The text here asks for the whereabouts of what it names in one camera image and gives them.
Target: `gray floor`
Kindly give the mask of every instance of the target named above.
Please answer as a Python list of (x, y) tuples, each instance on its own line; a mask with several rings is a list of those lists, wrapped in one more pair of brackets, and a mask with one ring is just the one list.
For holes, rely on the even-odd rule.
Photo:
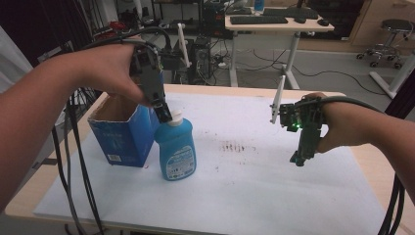
[[(212, 54), (225, 55), (226, 48), (231, 48), (231, 41), (217, 43)], [(273, 50), (241, 50), (238, 55), (238, 83), (241, 87), (276, 88), (281, 65), (270, 67), (282, 51)], [(284, 52), (278, 62), (287, 61), (288, 52)], [(361, 100), (380, 110), (384, 110), (391, 102), (383, 90), (370, 78), (369, 71), (376, 71), (385, 80), (391, 81), (397, 70), (392, 63), (381, 62), (378, 68), (370, 68), (370, 58), (356, 60), (355, 54), (321, 53), (298, 51), (294, 62), (294, 75), (300, 89), (309, 91), (336, 91), (349, 97)], [(224, 59), (224, 67), (215, 72), (216, 84), (229, 86), (229, 60)], [(213, 84), (214, 78), (207, 81)], [(413, 113), (409, 119), (415, 120)], [(9, 218), (0, 215), (0, 234), (66, 234), (61, 223), (45, 223)], [(119, 234), (119, 231), (110, 231), (109, 234)]]

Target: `metal stand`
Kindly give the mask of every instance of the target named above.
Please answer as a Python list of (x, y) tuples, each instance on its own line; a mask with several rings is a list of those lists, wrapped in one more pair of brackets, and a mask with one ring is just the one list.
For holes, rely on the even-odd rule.
[(415, 68), (415, 50), (412, 51), (412, 54), (406, 60), (405, 64), (403, 65), (402, 69), (397, 73), (394, 77), (391, 85), (388, 85), (383, 78), (381, 78), (375, 71), (370, 71), (369, 75), (378, 83), (382, 89), (393, 99), (396, 95), (397, 89), (401, 86), (401, 84), (405, 81), (410, 73), (412, 73), (413, 69)]

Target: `stool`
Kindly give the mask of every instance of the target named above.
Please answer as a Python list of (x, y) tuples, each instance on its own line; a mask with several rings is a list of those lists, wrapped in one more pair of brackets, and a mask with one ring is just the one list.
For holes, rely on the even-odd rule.
[(367, 49), (364, 53), (358, 54), (356, 59), (361, 60), (366, 54), (369, 56), (376, 56), (378, 59), (370, 63), (370, 67), (372, 68), (378, 66), (379, 61), (382, 59), (382, 57), (387, 57), (388, 61), (393, 61), (396, 59), (396, 62), (393, 66), (396, 69), (400, 69), (402, 67), (402, 64), (400, 63), (400, 51), (393, 47), (392, 43), (399, 33), (402, 33), (403, 38), (408, 40), (406, 34), (411, 33), (414, 27), (415, 23), (406, 20), (389, 19), (382, 21), (382, 29), (391, 32), (388, 40), (385, 42), (385, 44), (376, 44), (375, 46)]

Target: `cardboard box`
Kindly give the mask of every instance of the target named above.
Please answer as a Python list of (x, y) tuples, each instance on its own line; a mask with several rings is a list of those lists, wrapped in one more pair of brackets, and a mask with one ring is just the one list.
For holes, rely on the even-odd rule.
[(107, 97), (88, 118), (111, 165), (142, 167), (154, 143), (159, 120), (153, 109), (121, 97)]

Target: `table leg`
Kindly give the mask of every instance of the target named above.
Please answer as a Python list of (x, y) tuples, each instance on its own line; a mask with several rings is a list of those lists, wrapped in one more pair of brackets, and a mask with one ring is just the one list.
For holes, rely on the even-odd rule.
[(397, 89), (399, 89), (400, 85), (405, 81), (405, 79), (409, 76), (410, 73), (415, 68), (415, 51), (412, 51), (412, 54), (408, 57), (403, 67), (394, 77), (391, 85), (388, 85), (384, 79), (378, 75), (377, 72), (371, 71), (369, 75), (381, 86), (382, 89), (393, 99), (396, 95)]
[(229, 78), (231, 81), (231, 86), (238, 87), (238, 78), (236, 76), (236, 40), (238, 40), (238, 31), (233, 31), (233, 42), (232, 42), (232, 60), (231, 66), (229, 68)]
[(287, 76), (287, 79), (291, 85), (291, 88), (295, 90), (299, 90), (299, 84), (297, 83), (296, 79), (294, 78), (293, 72), (291, 68), (293, 67), (294, 57), (296, 55), (297, 47), (300, 41), (300, 32), (295, 32), (293, 35), (293, 41), (291, 43), (290, 48), (290, 56), (288, 58), (288, 63), (283, 66), (283, 73)]

